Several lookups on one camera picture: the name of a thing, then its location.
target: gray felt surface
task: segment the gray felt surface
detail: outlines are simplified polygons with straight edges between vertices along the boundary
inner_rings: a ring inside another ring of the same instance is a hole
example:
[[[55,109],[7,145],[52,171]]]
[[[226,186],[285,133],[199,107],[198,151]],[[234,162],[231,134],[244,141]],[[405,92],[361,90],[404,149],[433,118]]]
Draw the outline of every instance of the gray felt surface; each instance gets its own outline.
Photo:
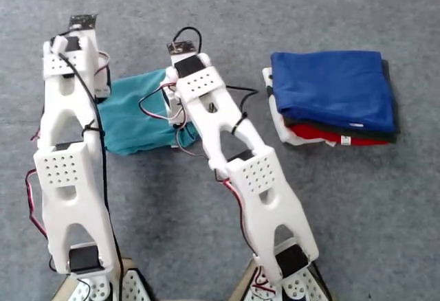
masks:
[[[61,281],[28,221],[23,176],[43,103],[43,41],[83,13],[100,15],[114,77],[168,66],[164,46],[185,25],[201,30],[226,82],[260,90],[276,50],[381,51],[401,111],[397,145],[293,148],[278,140],[263,91],[247,110],[302,201],[339,300],[439,299],[440,0],[0,0],[2,300],[48,300]],[[251,254],[233,196],[202,160],[169,148],[110,155],[109,194],[123,254],[159,297],[230,295]]]

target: white plastic bracket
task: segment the white plastic bracket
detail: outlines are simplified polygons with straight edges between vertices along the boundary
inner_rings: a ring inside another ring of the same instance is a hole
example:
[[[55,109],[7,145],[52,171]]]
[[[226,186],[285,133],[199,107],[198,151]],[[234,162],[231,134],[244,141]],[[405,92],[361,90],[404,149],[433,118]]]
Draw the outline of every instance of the white plastic bracket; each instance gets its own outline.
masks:
[[[309,263],[318,257],[303,207],[287,183],[273,148],[264,146],[259,154],[243,161],[235,159],[226,165],[232,185],[243,199],[247,237],[254,248],[254,259],[263,266],[270,282],[283,279],[276,262],[275,231],[280,225],[289,229],[295,238],[283,242],[283,248],[299,244]]]
[[[219,72],[211,66],[208,55],[199,54],[198,57],[206,66],[205,69],[185,78],[179,78],[175,68],[168,67],[166,82],[177,83],[175,95],[181,99],[190,120],[203,140],[203,149],[209,158],[210,169],[226,177],[227,160],[221,150],[220,132],[232,132],[241,119],[241,112],[226,89]],[[207,102],[215,105],[214,113],[208,111]],[[263,140],[248,119],[244,119],[236,127],[235,136],[253,151],[264,147]]]
[[[94,74],[98,68],[98,53],[87,37],[80,38],[80,46],[81,50],[65,52],[64,55],[81,75],[88,90],[94,94]],[[43,51],[45,110],[41,118],[38,148],[55,146],[62,128],[70,117],[76,117],[83,128],[94,120],[91,126],[95,128],[98,126],[92,103],[79,79],[76,76],[68,79],[63,77],[65,74],[73,74],[72,69],[51,52],[49,41],[44,44]],[[93,158],[99,159],[99,133],[84,132],[84,141]]]
[[[56,150],[55,146],[40,148],[34,161],[43,192],[48,247],[57,272],[70,273],[67,264],[71,245],[67,237],[69,227],[75,223],[82,225],[96,242],[104,267],[101,274],[113,270],[116,249],[109,213],[96,191],[86,143],[72,143],[65,150]]]
[[[269,282],[260,285],[262,288],[255,285],[255,277],[252,277],[243,301],[281,301],[283,299],[283,289],[291,300],[329,301],[314,275],[308,269],[302,269],[284,279],[282,285],[278,285],[278,287],[271,285]]]
[[[98,284],[93,279],[84,279],[90,286],[82,282],[78,282],[77,287],[68,299],[68,301],[104,301],[108,300],[110,286],[104,285],[102,282]],[[124,301],[151,301],[145,286],[142,283],[138,273],[135,270],[128,270],[124,280],[122,281],[122,297]],[[112,301],[118,300],[118,293],[113,293]]]

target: teal cloth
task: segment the teal cloth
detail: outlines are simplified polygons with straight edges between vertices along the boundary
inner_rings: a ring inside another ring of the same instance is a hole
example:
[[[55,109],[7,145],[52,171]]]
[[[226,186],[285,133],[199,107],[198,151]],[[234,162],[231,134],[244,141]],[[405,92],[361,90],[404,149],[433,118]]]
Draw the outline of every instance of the teal cloth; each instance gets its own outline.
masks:
[[[138,151],[161,146],[175,146],[176,129],[168,121],[151,118],[140,111],[138,102],[152,93],[165,78],[165,70],[157,70],[139,76],[123,78],[112,83],[111,96],[98,105],[104,142],[107,150],[119,155],[130,155]],[[162,92],[150,96],[143,102],[150,112],[166,116]],[[180,144],[185,147],[197,140],[197,131],[192,123],[179,133]]]

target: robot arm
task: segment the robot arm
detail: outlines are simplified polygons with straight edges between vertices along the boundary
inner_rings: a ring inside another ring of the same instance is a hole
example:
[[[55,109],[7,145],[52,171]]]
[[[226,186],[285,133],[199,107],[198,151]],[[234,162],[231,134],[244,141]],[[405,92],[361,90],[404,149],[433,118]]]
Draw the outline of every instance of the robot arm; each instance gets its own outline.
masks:
[[[92,160],[101,156],[96,106],[109,95],[108,56],[98,51],[96,16],[71,18],[69,31],[43,46],[44,114],[34,154],[43,194],[42,216],[49,252],[58,273],[112,282],[118,291],[116,242],[108,210],[95,185]],[[60,143],[69,118],[83,128],[83,140]],[[72,225],[81,225],[91,243],[70,245]]]
[[[166,70],[164,83],[175,83],[176,90],[165,90],[168,115],[175,115],[174,104],[180,102],[201,136],[210,169],[225,179],[241,202],[242,228],[256,263],[273,285],[279,285],[318,257],[300,201],[289,187],[274,149],[264,144],[235,105],[208,55],[184,51],[171,55],[173,66]],[[249,151],[227,160],[221,150],[221,131],[231,132]],[[280,225],[294,237],[275,245],[275,230]]]

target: cable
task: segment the cable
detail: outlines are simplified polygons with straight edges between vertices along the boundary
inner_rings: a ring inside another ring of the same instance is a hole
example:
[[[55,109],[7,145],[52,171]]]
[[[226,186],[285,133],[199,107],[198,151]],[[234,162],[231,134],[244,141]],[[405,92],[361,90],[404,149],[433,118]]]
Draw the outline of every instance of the cable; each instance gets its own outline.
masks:
[[[57,270],[54,268],[54,266],[52,265],[52,260],[54,259],[54,257],[53,256],[50,256],[50,259],[49,259],[49,269],[51,270],[51,271],[53,271],[53,272],[57,272]]]
[[[102,121],[101,121],[101,117],[99,114],[98,106],[96,104],[95,98],[90,93],[89,88],[87,88],[87,85],[85,84],[83,78],[78,73],[78,70],[69,61],[69,59],[66,56],[64,56],[62,53],[59,53],[58,55],[67,64],[67,66],[71,68],[74,75],[78,78],[78,81],[82,85],[85,93],[87,94],[87,97],[90,99],[91,105],[92,105],[93,110],[95,112],[96,122],[98,123],[98,129],[101,131],[99,138],[100,138],[101,155],[102,155],[102,188],[103,188],[103,193],[104,193],[103,194],[104,205],[105,205],[107,212],[109,213],[109,216],[110,216],[108,190],[107,190],[107,154],[105,152],[104,136],[102,134],[104,129],[102,128]],[[116,236],[115,236],[115,232],[114,231],[112,231],[112,232],[113,232],[113,239],[115,241],[116,254],[118,255],[119,266],[121,269],[120,277],[119,277],[119,301],[122,301],[122,279],[123,279],[123,274],[124,274],[124,263],[122,262],[121,252],[120,252],[118,240],[116,239]]]
[[[176,85],[176,82],[168,82],[168,83],[164,83],[164,84],[160,85],[156,90],[154,90],[153,92],[149,93],[148,95],[142,97],[142,98],[139,100],[139,102],[138,102],[139,109],[140,109],[143,113],[147,114],[148,116],[150,116],[150,117],[152,117],[152,118],[163,119],[163,120],[168,120],[168,121],[177,118],[177,116],[179,116],[179,114],[180,114],[180,112],[181,112],[182,110],[179,110],[179,112],[177,112],[177,114],[176,114],[174,117],[168,118],[168,117],[164,117],[163,115],[158,115],[158,114],[155,114],[155,113],[153,113],[153,112],[147,111],[147,110],[144,109],[144,107],[142,106],[143,101],[145,101],[147,98],[150,98],[152,95],[154,95],[154,94],[157,93],[158,91],[162,90],[164,87],[172,87],[172,86],[175,86],[175,85]]]
[[[180,36],[180,34],[182,34],[182,33],[183,33],[184,31],[186,31],[186,30],[192,30],[192,31],[196,32],[197,35],[199,36],[199,49],[198,49],[198,54],[200,54],[200,53],[201,53],[201,33],[200,33],[200,31],[199,31],[197,28],[195,28],[195,27],[193,27],[193,26],[186,26],[186,27],[181,28],[181,29],[176,33],[176,35],[174,35],[174,38],[173,38],[173,44],[176,42],[176,40],[177,40],[177,38]]]
[[[233,90],[244,90],[244,91],[249,91],[249,93],[247,93],[246,95],[243,96],[243,98],[241,98],[240,105],[239,105],[240,112],[243,112],[243,108],[244,108],[244,105],[245,105],[245,103],[246,103],[246,100],[248,100],[249,97],[251,97],[251,96],[253,96],[253,95],[259,93],[259,91],[256,90],[256,89],[254,89],[254,88],[247,88],[247,87],[240,87],[240,86],[232,86],[232,85],[226,85],[226,88],[233,89]]]
[[[53,256],[51,256],[50,259],[49,259],[49,269],[50,269],[51,271],[53,271],[53,272],[57,272],[57,271],[55,270],[55,268],[52,266],[52,260],[53,260],[53,259],[54,259]],[[78,282],[81,282],[81,283],[83,283],[84,285],[87,285],[87,287],[89,287],[89,291],[87,292],[86,297],[83,299],[84,301],[87,301],[87,300],[89,299],[89,296],[90,296],[90,293],[91,293],[91,286],[90,286],[89,283],[86,283],[84,280],[81,280],[81,279],[79,279],[79,278],[77,278],[77,281],[78,281]]]
[[[95,75],[98,74],[99,72],[101,72],[103,69],[106,69],[107,66],[109,66],[110,63],[110,55],[108,55],[108,53],[106,52],[98,52],[99,55],[104,56],[107,60],[105,62],[105,64],[103,66],[101,66],[99,69],[96,70]]]
[[[180,144],[179,133],[180,133],[180,131],[181,131],[182,129],[185,128],[185,126],[186,126],[187,123],[188,123],[188,115],[186,114],[186,110],[185,110],[185,108],[184,108],[183,106],[182,106],[182,109],[184,110],[184,122],[183,122],[183,123],[179,126],[179,128],[177,128],[177,130],[176,130],[175,140],[176,140],[176,145],[177,145],[177,147],[178,147],[182,152],[185,152],[187,155],[190,155],[190,156],[192,156],[192,157],[202,157],[202,158],[208,159],[208,157],[206,156],[206,154],[198,155],[198,154],[196,154],[196,153],[192,153],[192,152],[186,150],[186,149]]]
[[[43,224],[41,224],[34,215],[35,207],[34,207],[34,196],[32,194],[32,185],[30,183],[30,177],[36,173],[36,169],[31,169],[26,173],[25,176],[25,185],[27,191],[27,204],[29,205],[29,219],[35,225],[35,227],[39,230],[39,232],[47,239],[47,233]]]
[[[90,296],[90,292],[91,292],[91,286],[90,286],[90,284],[87,284],[84,280],[81,280],[81,279],[77,279],[77,281],[78,281],[78,282],[81,282],[81,283],[83,283],[84,285],[87,285],[87,287],[89,287],[89,291],[87,292],[87,295],[86,295],[86,297],[84,298],[84,300],[88,300],[88,299],[89,299],[89,296]]]
[[[240,200],[240,196],[239,193],[237,192],[237,190],[235,190],[235,188],[232,186],[231,182],[229,179],[225,179],[224,181],[221,182],[225,187],[227,187],[232,194],[234,195],[237,203],[239,203],[239,207],[240,207],[240,228],[241,228],[241,233],[243,235],[243,238],[245,239],[245,242],[247,243],[247,246],[251,249],[252,253],[255,253],[254,249],[252,248],[252,246],[250,245],[248,238],[246,237],[246,233],[245,233],[245,228],[244,228],[244,222],[243,222],[243,205],[241,204],[241,200]]]
[[[320,284],[321,284],[322,288],[324,289],[324,292],[327,296],[327,299],[329,301],[333,301],[333,298],[331,297],[330,290],[329,290],[327,284],[325,283],[324,278],[322,278],[321,271],[319,270],[318,265],[316,264],[315,261],[313,261],[311,263],[311,265],[313,266],[313,269],[315,270],[316,275],[317,275],[318,279],[320,280]]]

